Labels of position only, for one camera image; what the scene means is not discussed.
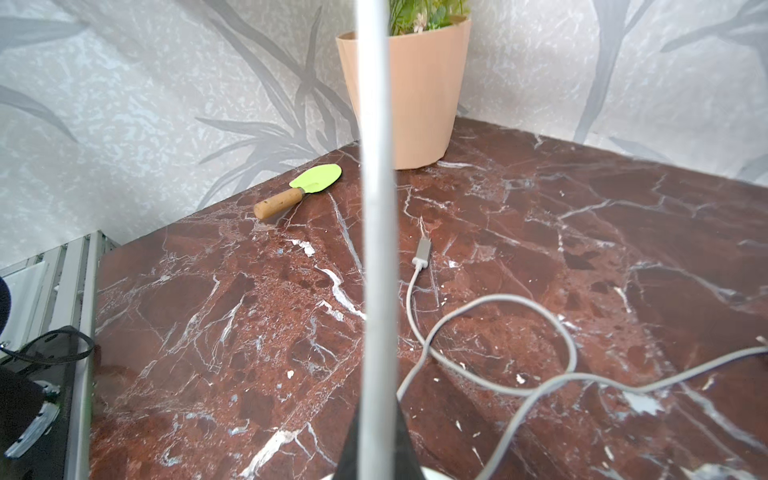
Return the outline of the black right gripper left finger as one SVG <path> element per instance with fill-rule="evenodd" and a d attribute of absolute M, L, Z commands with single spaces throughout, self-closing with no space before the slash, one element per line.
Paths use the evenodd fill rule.
<path fill-rule="evenodd" d="M 359 417 L 360 408 L 357 407 L 350 422 L 336 470 L 331 477 L 332 480 L 358 479 Z"/>

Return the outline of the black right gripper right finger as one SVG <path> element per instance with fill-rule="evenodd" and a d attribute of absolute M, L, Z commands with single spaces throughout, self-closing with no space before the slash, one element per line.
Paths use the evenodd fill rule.
<path fill-rule="evenodd" d="M 425 480 L 400 404 L 396 409 L 395 480 Z"/>

